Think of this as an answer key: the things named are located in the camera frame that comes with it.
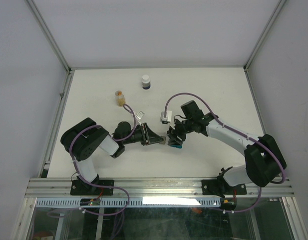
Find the teal pill box compartments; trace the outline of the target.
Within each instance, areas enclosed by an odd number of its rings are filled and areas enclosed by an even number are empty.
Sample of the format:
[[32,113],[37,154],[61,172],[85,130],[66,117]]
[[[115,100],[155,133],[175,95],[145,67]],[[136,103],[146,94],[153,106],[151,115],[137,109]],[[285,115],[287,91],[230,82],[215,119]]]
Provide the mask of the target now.
[[170,147],[176,148],[176,149],[181,149],[181,148],[182,148],[182,145],[179,145],[179,144],[171,144]]

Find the amber pill bottle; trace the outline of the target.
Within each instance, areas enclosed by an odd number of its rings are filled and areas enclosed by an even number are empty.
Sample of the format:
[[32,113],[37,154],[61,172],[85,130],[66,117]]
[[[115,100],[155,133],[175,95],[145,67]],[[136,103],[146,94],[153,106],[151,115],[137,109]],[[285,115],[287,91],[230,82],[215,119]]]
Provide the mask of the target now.
[[123,107],[126,104],[125,97],[122,91],[118,90],[115,92],[115,100],[117,105]]

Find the tan pill box compartment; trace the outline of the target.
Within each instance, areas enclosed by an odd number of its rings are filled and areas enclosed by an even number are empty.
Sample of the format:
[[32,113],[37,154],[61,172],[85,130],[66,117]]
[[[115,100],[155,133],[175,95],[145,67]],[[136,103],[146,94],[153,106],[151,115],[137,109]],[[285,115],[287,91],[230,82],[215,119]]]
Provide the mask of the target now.
[[159,144],[164,145],[165,143],[166,143],[166,137],[161,136],[161,141],[159,142]]

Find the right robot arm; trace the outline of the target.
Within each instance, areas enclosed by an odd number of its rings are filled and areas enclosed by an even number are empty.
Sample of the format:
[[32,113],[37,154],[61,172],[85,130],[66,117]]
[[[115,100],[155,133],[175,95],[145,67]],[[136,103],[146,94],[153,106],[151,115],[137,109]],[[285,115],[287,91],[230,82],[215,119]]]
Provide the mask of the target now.
[[222,168],[215,180],[203,184],[204,191],[223,198],[241,185],[254,183],[263,188],[269,183],[275,184],[274,179],[278,175],[286,176],[283,172],[287,167],[286,161],[271,135],[257,136],[221,123],[217,115],[204,114],[193,100],[181,105],[181,109],[185,118],[181,121],[176,119],[169,127],[169,146],[181,148],[187,134],[196,132],[225,143],[245,159],[241,166]]

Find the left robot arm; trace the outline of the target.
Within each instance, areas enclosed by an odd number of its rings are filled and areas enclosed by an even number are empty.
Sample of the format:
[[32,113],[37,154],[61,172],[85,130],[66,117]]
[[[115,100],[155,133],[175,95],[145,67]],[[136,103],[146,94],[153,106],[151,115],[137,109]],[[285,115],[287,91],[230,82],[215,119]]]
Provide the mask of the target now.
[[110,135],[105,128],[88,117],[67,130],[60,142],[72,157],[77,170],[70,194],[101,197],[113,195],[114,180],[100,179],[96,173],[91,156],[97,149],[115,159],[124,153],[127,144],[164,144],[165,138],[154,133],[147,123],[135,123],[132,128],[131,124],[125,121],[120,122],[114,134]]

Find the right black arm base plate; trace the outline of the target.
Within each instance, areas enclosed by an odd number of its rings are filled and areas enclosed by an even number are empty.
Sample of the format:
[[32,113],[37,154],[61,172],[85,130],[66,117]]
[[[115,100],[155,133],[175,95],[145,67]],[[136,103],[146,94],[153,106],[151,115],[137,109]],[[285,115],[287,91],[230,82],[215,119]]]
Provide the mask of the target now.
[[225,195],[246,195],[247,189],[244,184],[229,186],[226,182],[218,179],[201,180],[203,195],[216,195],[224,198]]

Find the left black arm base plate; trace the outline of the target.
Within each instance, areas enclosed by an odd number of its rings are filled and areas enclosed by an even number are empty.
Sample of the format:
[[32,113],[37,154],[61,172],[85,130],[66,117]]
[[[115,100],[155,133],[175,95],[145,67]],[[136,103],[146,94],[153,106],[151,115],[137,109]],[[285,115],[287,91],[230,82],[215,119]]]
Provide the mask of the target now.
[[[100,179],[94,184],[99,184],[106,187],[113,187],[114,180],[104,180]],[[102,196],[112,196],[113,189],[105,187],[95,187],[89,184],[84,183],[81,179],[73,180],[70,189],[70,195],[72,196],[99,196],[102,193]]]

